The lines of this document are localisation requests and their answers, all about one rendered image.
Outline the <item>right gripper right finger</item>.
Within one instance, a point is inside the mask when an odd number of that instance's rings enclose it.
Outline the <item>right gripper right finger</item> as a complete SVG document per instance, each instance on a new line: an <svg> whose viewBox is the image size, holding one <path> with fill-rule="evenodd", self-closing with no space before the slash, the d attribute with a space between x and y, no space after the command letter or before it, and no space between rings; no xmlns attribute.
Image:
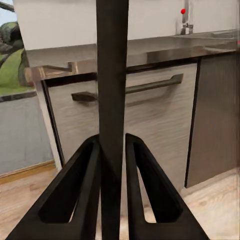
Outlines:
<svg viewBox="0 0 240 240"><path fill-rule="evenodd" d="M145 142L125 136L129 240L210 240ZM156 223L145 220L139 168Z"/></svg>

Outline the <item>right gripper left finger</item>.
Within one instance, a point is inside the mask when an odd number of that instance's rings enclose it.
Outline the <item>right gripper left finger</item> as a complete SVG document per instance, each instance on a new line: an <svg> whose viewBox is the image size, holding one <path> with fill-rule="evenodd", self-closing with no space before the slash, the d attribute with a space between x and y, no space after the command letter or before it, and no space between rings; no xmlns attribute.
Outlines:
<svg viewBox="0 0 240 240"><path fill-rule="evenodd" d="M5 240L95 240L101 192L99 134L63 165Z"/></svg>

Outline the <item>poster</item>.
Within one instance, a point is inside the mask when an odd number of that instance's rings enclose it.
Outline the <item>poster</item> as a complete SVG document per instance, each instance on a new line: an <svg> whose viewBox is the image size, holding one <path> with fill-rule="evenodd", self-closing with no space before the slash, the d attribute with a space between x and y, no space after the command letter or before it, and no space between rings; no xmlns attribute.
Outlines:
<svg viewBox="0 0 240 240"><path fill-rule="evenodd" d="M120 240L129 0L96 0L102 240Z"/></svg>

